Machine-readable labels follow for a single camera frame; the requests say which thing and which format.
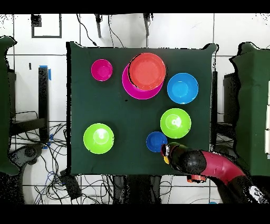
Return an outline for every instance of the pink bowl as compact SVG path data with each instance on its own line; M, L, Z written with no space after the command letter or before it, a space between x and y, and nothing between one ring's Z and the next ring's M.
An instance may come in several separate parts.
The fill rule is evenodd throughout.
M97 81L106 81L112 75L112 65L105 59L98 59L93 63L91 73Z
M122 84L124 86L125 91L129 95L131 95L135 99L150 99L150 98L154 97L156 94L158 94L163 83L160 84L158 87L151 89L151 90L138 89L129 80L128 67L129 67L129 65L127 65L124 69L124 72L122 75Z

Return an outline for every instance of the dark green table cover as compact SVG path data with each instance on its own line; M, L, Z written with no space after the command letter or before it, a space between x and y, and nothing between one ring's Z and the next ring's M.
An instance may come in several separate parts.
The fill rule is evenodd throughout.
M71 50L71 173L78 174L179 174L168 166L160 153L146 147L146 138L161 131L160 117L170 108L184 109L191 118L191 130L177 141L192 148L209 150L211 56L217 45L204 49L118 49L83 48L67 43ZM148 100L129 96L122 86L122 73L141 52L160 56L168 76L160 92ZM91 65L107 59L113 66L111 78L96 81ZM180 72L193 75L199 85L195 100L186 105L174 103L167 95L169 79ZM94 123L104 123L114 132L114 145L102 155L89 152L83 144L84 131Z
M11 138L9 136L9 126L11 123L11 103L9 99L9 83L7 73L6 53L8 48L16 44L9 36L0 36L0 172L9 175L16 175L19 169L10 162L7 157Z
M259 49L249 42L242 43L239 49L238 56L230 59L241 83L235 127L238 161L251 175L270 176L270 160L265 153L270 50Z

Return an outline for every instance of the blue bowl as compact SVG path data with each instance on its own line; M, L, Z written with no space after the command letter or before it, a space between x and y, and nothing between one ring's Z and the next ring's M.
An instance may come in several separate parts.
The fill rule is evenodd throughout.
M146 139L147 148L154 153L159 153L161 146L167 143L168 141L166 136L161 132L152 132Z
M188 104L198 94L198 82L188 73L178 73L171 77L167 85L167 93L173 102Z

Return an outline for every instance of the green bowl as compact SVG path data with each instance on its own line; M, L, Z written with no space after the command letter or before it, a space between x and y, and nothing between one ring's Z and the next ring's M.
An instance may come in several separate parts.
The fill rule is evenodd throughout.
M167 110L160 119L162 132L169 138L182 138L191 128L191 120L187 112L179 108Z
M83 134L85 147L94 154L103 154L112 148L114 135L110 127L96 123L88 127Z

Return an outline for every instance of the floor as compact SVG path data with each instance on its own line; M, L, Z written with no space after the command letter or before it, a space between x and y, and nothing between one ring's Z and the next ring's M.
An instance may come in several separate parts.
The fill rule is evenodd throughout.
M35 27L35 35L59 35L59 15L41 14L42 27ZM98 46L112 46L108 16L103 16L101 35L98 38L95 16L93 14L79 14L79 19L88 29L89 37ZM224 112L223 104L223 76L234 72L229 58L237 54L238 45L251 41L259 48L270 45L270 23L268 14L154 14L149 25L149 48L194 48L201 49L208 43L216 43L219 50L216 55L216 69L218 71L218 112ZM127 14L110 16L110 26L124 47L142 48L146 46L146 31L142 14ZM49 108L50 126L66 124L66 41L75 41L82 46L93 46L86 31L79 24L76 14L62 14L62 38L31 38L30 15L0 15L0 36L12 36L17 44L7 52L9 67L17 74L16 80L16 112L38 111L38 73L41 65L51 69L49 80ZM119 40L112 34L114 46L121 47ZM18 114L17 120L35 118L34 113ZM57 139L64 140L62 132L56 134ZM13 138L11 150L22 145L22 140ZM61 148L57 157L59 169L66 168L66 148ZM52 157L48 149L43 149L42 156L48 170L52 170ZM48 172L44 161L39 158L33 166L28 165L24 172L23 190L27 204L33 204L37 191L46 185ZM101 186L100 175L82 175L78 177L80 187L85 195L100 195L105 192ZM188 183L185 176L163 176L162 181L172 184L170 190L168 182L162 182L160 191L162 203L222 203L217 187L209 180L206 183ZM88 204L92 200L84 197L76 200L64 199L63 203ZM60 203L50 200L48 203Z

